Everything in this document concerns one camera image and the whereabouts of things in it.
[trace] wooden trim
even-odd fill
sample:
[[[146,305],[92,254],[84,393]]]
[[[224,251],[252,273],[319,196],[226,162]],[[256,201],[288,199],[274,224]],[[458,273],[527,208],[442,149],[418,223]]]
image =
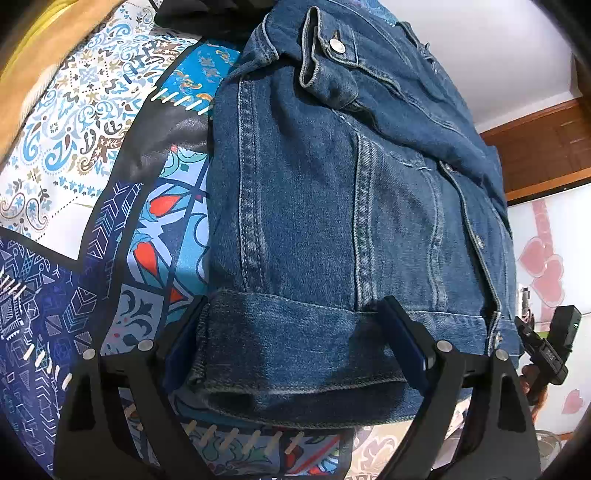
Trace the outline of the wooden trim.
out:
[[[591,179],[591,167],[584,168],[583,170],[579,170],[574,173],[569,173],[568,175],[563,175],[556,179],[543,181],[535,185],[530,185],[529,187],[507,192],[507,202],[513,202],[514,200],[518,200],[523,197],[529,197],[586,179]]]
[[[513,120],[511,122],[507,122],[505,124],[499,125],[498,127],[491,128],[490,130],[487,130],[486,132],[481,133],[480,136],[484,140],[486,140],[487,138],[492,137],[493,135],[500,134],[502,132],[506,132],[507,130],[511,130],[512,128],[518,127],[518,126],[526,124],[528,122],[532,122],[533,120],[537,120],[538,118],[542,118],[547,115],[552,115],[552,113],[556,113],[556,112],[560,112],[561,110],[566,110],[568,108],[572,108],[574,106],[577,106],[578,104],[579,104],[579,99],[574,98],[572,100],[568,100],[567,102],[559,103],[558,105],[544,108],[543,110],[540,110],[538,112],[534,112],[529,115],[522,116],[521,118],[518,118],[518,119]]]

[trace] metal screw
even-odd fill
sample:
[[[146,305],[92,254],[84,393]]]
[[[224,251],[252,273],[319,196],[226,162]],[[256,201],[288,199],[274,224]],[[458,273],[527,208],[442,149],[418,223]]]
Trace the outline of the metal screw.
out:
[[[437,342],[437,350],[440,352],[451,352],[453,350],[453,345],[447,340],[439,340]]]
[[[138,350],[147,352],[148,350],[151,350],[153,346],[154,342],[146,338],[145,340],[142,340],[140,343],[138,343]]]
[[[82,358],[84,360],[92,360],[96,355],[96,351],[93,348],[87,348],[82,352]]]
[[[509,360],[509,354],[507,352],[505,352],[503,349],[499,348],[496,352],[495,352],[496,357],[499,360],[503,360],[504,362],[506,362],[507,360]]]

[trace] black fabric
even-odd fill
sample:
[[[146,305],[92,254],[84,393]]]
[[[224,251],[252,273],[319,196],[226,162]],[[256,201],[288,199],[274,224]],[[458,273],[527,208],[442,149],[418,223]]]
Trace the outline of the black fabric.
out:
[[[243,45],[276,0],[164,0],[160,27]]]

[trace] paisley pattern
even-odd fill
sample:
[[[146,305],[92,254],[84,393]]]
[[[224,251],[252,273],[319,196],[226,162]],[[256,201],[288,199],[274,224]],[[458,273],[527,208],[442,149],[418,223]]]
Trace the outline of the paisley pattern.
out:
[[[82,232],[156,80],[195,38],[126,2],[65,59],[0,173],[0,225],[77,259]]]

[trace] blue geometric pattern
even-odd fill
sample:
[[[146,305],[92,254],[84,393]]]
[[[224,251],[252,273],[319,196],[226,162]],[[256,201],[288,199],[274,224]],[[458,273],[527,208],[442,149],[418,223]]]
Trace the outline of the blue geometric pattern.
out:
[[[112,215],[109,220],[99,215],[92,231],[96,238],[106,228],[110,234],[101,244],[101,258],[95,251],[86,254],[81,274],[0,236],[0,270],[26,286],[18,298],[0,290],[3,411],[48,472],[70,370],[92,342],[87,328],[101,316],[96,305],[108,292],[117,239],[140,189],[141,184],[115,183],[105,190]]]

